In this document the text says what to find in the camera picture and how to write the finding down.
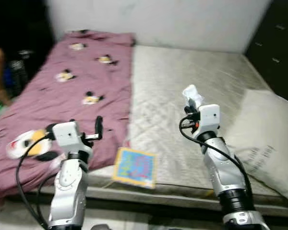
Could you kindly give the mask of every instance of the quilted mattress cover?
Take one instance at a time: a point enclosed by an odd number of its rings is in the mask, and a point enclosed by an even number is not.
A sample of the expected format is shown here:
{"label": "quilted mattress cover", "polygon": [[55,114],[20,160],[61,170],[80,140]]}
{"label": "quilted mattress cover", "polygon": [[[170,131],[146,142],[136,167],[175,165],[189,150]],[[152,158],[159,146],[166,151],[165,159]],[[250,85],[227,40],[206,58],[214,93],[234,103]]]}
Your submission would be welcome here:
{"label": "quilted mattress cover", "polygon": [[[130,144],[157,155],[156,188],[112,183],[113,166],[108,166],[90,173],[87,196],[220,210],[200,147],[178,129],[185,116],[181,92],[194,84],[206,104],[220,105],[224,136],[239,114],[246,89],[268,86],[240,54],[137,46],[133,60]],[[251,183],[259,211],[288,217],[285,198],[253,178]]]}

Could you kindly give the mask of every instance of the purple bedsheet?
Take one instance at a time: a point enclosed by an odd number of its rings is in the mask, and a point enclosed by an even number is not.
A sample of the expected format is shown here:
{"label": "purple bedsheet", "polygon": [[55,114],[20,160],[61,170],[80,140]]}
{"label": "purple bedsheet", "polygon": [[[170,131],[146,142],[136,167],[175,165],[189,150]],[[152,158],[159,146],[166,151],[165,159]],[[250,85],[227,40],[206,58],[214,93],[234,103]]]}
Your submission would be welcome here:
{"label": "purple bedsheet", "polygon": [[[72,50],[73,43],[85,44]],[[58,42],[40,72],[28,84],[10,109],[0,118],[0,198],[17,193],[15,169],[18,160],[9,159],[6,145],[21,133],[45,128],[51,123],[79,122],[80,131],[94,133],[95,118],[103,116],[103,139],[95,141],[90,169],[112,165],[118,147],[127,135],[131,101],[132,34],[88,31],[67,34]],[[115,64],[97,58],[110,55]],[[69,69],[76,76],[59,82],[55,76]],[[85,93],[104,96],[96,104],[83,104]],[[59,159],[41,162],[28,158],[20,178],[25,191],[36,188],[48,175],[58,171]]]}

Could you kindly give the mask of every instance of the floor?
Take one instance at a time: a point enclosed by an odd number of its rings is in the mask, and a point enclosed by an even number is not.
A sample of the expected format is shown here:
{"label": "floor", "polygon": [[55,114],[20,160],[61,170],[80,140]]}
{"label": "floor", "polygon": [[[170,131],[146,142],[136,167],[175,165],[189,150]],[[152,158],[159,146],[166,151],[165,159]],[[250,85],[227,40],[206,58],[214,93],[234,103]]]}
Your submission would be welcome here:
{"label": "floor", "polygon": [[[49,206],[42,206],[48,216]],[[152,217],[147,214],[113,210],[87,209],[83,230],[93,225],[108,224],[112,230],[222,230],[220,223],[212,221],[169,219]],[[7,202],[0,211],[0,230],[41,230],[21,203]],[[288,230],[288,227],[273,227],[271,230]]]}

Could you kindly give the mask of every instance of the book cover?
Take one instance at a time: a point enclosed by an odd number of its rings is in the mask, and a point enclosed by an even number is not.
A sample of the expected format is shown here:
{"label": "book cover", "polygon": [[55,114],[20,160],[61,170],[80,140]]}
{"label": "book cover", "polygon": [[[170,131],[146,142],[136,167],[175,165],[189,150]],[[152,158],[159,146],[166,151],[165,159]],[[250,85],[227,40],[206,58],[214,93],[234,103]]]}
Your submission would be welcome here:
{"label": "book cover", "polygon": [[155,188],[155,155],[129,148],[119,148],[113,180],[145,188]]}

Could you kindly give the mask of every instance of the white pillow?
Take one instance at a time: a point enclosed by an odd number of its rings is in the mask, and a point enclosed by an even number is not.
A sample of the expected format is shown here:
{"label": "white pillow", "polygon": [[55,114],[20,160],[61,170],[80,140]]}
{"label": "white pillow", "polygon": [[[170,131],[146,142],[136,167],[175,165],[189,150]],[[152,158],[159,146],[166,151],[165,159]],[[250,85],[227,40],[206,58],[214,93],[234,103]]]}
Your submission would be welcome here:
{"label": "white pillow", "polygon": [[225,140],[248,174],[288,198],[288,101],[248,90]]}

